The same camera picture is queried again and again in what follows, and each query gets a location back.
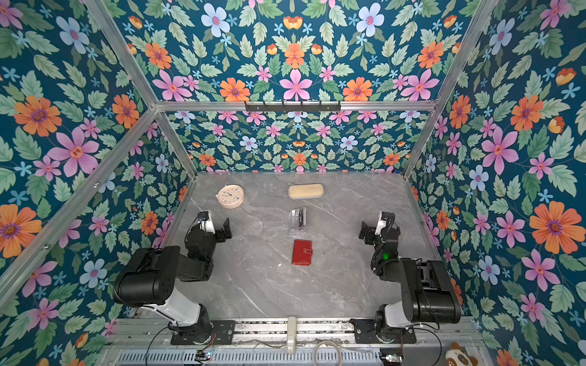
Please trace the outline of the red leather card holder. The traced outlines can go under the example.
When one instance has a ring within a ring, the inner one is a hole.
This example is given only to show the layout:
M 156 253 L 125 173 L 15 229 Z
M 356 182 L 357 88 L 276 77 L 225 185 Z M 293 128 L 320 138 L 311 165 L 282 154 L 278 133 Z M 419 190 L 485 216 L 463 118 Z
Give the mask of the red leather card holder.
M 313 245 L 310 240 L 296 239 L 293 245 L 291 263 L 293 265 L 309 266 L 312 262 Z

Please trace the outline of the clear acrylic card stand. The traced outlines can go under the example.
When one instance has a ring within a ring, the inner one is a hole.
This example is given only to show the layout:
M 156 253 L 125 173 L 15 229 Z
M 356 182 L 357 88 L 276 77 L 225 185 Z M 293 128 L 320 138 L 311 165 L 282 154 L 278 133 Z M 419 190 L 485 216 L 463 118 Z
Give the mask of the clear acrylic card stand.
M 298 229 L 297 213 L 298 213 L 299 208 L 302 208 L 302 207 L 294 208 L 288 215 L 288 233 L 290 235 L 302 232 L 305 229 L 305 228 L 302 230 Z

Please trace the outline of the cards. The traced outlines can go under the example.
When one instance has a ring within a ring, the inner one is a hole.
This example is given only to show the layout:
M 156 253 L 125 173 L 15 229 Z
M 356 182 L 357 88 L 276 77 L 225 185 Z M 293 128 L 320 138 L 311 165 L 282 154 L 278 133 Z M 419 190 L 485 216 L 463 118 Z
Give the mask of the cards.
M 297 218 L 298 218 L 298 229 L 299 230 L 304 229 L 307 225 L 307 208 L 306 207 L 302 207 L 302 208 L 298 209 Z

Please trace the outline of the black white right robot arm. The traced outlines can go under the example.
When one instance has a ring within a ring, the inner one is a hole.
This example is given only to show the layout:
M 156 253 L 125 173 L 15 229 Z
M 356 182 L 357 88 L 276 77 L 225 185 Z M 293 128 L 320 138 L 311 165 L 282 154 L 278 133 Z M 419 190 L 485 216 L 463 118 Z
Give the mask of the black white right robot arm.
M 372 274 L 383 282 L 399 285 L 400 299 L 381 305 L 372 321 L 375 337 L 383 343 L 414 340 L 415 326 L 438 330 L 457 324 L 462 308 L 440 260 L 412 259 L 399 255 L 401 229 L 395 214 L 382 211 L 377 224 L 361 222 L 359 239 L 374 248 Z

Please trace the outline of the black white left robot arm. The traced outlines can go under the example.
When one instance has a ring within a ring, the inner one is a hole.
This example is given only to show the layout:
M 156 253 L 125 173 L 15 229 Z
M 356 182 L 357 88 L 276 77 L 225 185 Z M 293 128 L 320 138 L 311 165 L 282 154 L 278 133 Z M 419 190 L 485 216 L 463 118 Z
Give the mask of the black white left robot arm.
M 208 281 L 217 245 L 231 238 L 229 219 L 217 229 L 209 212 L 198 213 L 184 241 L 188 254 L 183 255 L 179 246 L 137 250 L 114 283 L 114 301 L 166 318 L 174 345 L 213 342 L 215 328 L 207 309 L 189 300 L 175 282 Z

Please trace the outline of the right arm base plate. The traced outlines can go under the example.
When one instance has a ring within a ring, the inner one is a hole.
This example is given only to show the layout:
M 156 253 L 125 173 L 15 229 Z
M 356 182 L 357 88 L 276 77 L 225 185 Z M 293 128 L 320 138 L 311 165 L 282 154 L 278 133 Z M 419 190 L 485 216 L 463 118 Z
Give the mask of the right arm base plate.
M 351 319 L 357 344 L 415 344 L 413 329 L 391 328 L 374 319 Z

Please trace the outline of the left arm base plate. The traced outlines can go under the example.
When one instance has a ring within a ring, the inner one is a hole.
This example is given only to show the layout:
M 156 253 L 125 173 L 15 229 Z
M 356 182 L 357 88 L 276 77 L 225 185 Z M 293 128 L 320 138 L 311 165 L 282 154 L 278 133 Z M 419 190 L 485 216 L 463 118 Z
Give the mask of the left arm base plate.
M 236 322 L 212 320 L 192 326 L 173 327 L 170 344 L 173 346 L 231 345 Z

